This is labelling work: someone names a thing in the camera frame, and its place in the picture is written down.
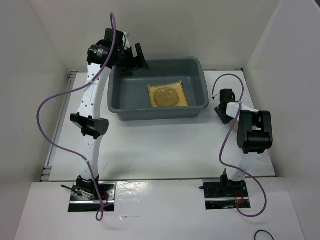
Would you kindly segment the yellow woven bamboo mat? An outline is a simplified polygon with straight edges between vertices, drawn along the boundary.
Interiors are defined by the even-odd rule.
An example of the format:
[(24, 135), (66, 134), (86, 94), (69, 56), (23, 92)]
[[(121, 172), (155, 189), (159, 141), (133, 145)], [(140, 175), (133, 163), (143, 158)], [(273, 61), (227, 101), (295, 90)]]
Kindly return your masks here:
[(149, 96), (149, 102), (150, 102), (150, 106), (152, 108), (160, 108), (160, 107), (155, 107), (153, 106), (153, 94), (157, 89), (163, 88), (163, 87), (171, 87), (173, 89), (175, 89), (178, 93), (179, 96), (179, 102), (175, 105), (175, 106), (170, 106), (170, 107), (187, 107), (189, 105), (184, 88), (183, 88), (183, 81), (179, 80), (177, 82), (174, 83), (170, 83), (170, 84), (163, 84), (163, 85), (148, 85), (147, 89), (148, 89), (148, 96)]

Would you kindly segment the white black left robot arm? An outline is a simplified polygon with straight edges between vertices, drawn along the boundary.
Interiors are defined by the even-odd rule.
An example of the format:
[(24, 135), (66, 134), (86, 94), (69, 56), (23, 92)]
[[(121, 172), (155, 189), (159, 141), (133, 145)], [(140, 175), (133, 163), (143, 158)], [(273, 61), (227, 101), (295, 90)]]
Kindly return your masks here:
[(101, 117), (102, 98), (107, 79), (114, 66), (125, 73), (148, 69), (141, 45), (135, 45), (134, 56), (126, 32), (108, 28), (104, 39), (93, 44), (87, 51), (87, 80), (83, 97), (70, 121), (81, 130), (85, 163), (76, 179), (76, 188), (88, 200), (94, 200), (100, 193), (98, 160), (103, 136), (109, 128), (109, 121)]

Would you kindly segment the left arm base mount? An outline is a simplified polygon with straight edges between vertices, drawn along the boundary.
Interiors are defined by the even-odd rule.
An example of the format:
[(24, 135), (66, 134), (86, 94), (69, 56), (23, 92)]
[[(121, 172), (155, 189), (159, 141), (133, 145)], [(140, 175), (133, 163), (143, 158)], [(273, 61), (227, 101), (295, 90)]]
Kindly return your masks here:
[[(113, 212), (115, 210), (116, 186), (115, 182), (100, 181), (98, 184), (104, 212)], [(101, 201), (96, 193), (87, 193), (84, 190), (80, 190), (75, 182), (72, 186), (62, 184), (61, 187), (70, 191), (69, 213), (97, 212), (100, 209)]]

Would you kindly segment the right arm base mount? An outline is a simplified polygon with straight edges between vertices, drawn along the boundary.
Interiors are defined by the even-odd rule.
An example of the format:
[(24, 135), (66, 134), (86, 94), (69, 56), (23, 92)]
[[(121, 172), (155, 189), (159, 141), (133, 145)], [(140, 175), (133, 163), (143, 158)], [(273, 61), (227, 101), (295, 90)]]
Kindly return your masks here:
[(240, 209), (251, 208), (249, 193), (245, 181), (226, 183), (221, 181), (204, 181), (198, 187), (203, 191), (206, 210)]

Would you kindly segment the clear glass plate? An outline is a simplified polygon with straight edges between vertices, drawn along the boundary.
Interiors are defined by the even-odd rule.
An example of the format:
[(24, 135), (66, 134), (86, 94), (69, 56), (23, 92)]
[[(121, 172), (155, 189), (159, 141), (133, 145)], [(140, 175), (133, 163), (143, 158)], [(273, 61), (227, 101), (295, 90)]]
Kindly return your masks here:
[(156, 89), (153, 94), (154, 107), (173, 107), (179, 102), (178, 92), (172, 87)]

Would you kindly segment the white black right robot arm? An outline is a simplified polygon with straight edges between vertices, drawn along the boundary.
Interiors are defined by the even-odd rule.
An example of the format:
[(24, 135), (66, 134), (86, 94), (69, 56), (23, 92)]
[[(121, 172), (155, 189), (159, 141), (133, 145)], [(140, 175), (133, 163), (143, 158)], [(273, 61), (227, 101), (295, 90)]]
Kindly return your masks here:
[(219, 184), (220, 193), (229, 197), (237, 190), (237, 185), (245, 180), (245, 172), (250, 169), (251, 163), (272, 147), (271, 113), (242, 105), (237, 115), (239, 102), (232, 89), (219, 92), (219, 105), (214, 110), (223, 124), (235, 122), (236, 142), (241, 150), (234, 164), (237, 168), (227, 167)]

